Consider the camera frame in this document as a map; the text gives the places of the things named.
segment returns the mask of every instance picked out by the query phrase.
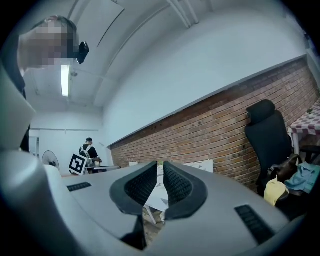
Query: checkered tablecloth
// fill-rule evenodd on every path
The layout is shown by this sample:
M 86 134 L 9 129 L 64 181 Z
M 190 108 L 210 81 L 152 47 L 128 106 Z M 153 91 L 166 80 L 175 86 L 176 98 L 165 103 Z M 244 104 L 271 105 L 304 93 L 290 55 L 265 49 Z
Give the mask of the checkered tablecloth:
M 291 124 L 294 134 L 320 135 L 320 99 L 311 107 L 312 113 L 305 113 Z

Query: ceiling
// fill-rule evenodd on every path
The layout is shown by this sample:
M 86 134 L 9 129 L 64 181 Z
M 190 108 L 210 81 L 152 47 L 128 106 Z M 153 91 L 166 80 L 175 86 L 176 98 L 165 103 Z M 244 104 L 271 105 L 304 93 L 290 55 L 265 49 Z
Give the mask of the ceiling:
M 179 1 L 193 25 L 191 12 L 184 0 Z M 201 22 L 203 15 L 213 15 L 213 10 L 239 1 L 189 2 Z M 101 108 L 148 48 L 168 33 L 188 29 L 166 0 L 46 0 L 26 16 L 27 22 L 23 22 L 25 27 L 22 25 L 21 31 L 50 15 L 74 21 L 80 41 L 87 41 L 90 52 L 83 64 L 72 66 L 71 72 L 77 76 L 70 77 L 68 98 L 61 93 L 60 66 L 27 73 L 26 93 L 31 105 L 41 97 L 58 103 Z

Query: black office chair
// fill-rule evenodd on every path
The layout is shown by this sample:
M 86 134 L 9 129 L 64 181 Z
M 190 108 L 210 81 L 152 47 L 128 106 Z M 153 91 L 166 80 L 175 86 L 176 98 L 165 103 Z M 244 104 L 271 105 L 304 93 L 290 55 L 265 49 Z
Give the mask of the black office chair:
M 268 169 L 276 164 L 280 165 L 293 153 L 291 139 L 288 136 L 282 114 L 276 106 L 264 99 L 246 109 L 251 122 L 245 127 L 245 135 L 249 139 L 261 165 L 261 173 L 256 182 L 257 192 L 264 196 L 269 182 Z M 311 163 L 312 155 L 320 154 L 320 146 L 304 146 L 300 149 L 306 153 L 306 162 Z M 304 196 L 289 195 L 289 197 L 276 204 L 289 219 L 304 213 L 307 200 Z

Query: yellow cloth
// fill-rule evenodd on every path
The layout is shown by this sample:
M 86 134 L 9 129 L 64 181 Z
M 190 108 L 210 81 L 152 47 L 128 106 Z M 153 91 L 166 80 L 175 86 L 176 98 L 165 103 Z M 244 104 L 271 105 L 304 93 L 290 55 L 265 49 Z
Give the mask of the yellow cloth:
M 264 199 L 267 202 L 269 202 L 272 206 L 275 206 L 278 199 L 286 191 L 289 193 L 289 190 L 287 189 L 286 185 L 282 182 L 279 182 L 278 177 L 276 177 L 275 179 L 270 180 L 266 184 L 266 188 L 264 191 Z

